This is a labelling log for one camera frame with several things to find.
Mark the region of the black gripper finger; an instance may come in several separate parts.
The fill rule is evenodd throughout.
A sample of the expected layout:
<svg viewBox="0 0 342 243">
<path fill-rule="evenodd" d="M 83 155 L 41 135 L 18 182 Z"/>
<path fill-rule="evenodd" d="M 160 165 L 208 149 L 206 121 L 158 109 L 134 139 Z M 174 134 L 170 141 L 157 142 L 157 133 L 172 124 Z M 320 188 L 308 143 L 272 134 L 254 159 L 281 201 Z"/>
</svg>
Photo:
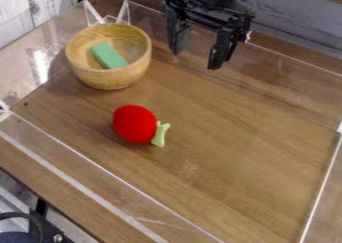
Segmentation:
<svg viewBox="0 0 342 243">
<path fill-rule="evenodd" d="M 209 65 L 210 70 L 217 70 L 230 60 L 237 47 L 236 30 L 224 27 L 217 33 L 217 42 L 212 47 Z"/>
<path fill-rule="evenodd" d="M 172 52 L 178 55 L 189 44 L 192 27 L 185 15 L 172 7 L 166 10 L 168 38 Z"/>
</svg>

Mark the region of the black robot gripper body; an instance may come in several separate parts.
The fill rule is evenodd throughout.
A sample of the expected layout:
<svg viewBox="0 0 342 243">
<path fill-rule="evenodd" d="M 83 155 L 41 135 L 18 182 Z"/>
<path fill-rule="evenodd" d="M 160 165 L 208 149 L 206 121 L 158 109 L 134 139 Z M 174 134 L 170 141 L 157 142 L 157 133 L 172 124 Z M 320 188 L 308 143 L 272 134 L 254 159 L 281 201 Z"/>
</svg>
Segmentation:
<svg viewBox="0 0 342 243">
<path fill-rule="evenodd" d="M 240 42 L 250 40 L 257 12 L 238 0 L 165 0 L 165 13 L 169 7 L 185 15 L 188 22 L 214 31 L 225 26 L 232 27 Z"/>
</svg>

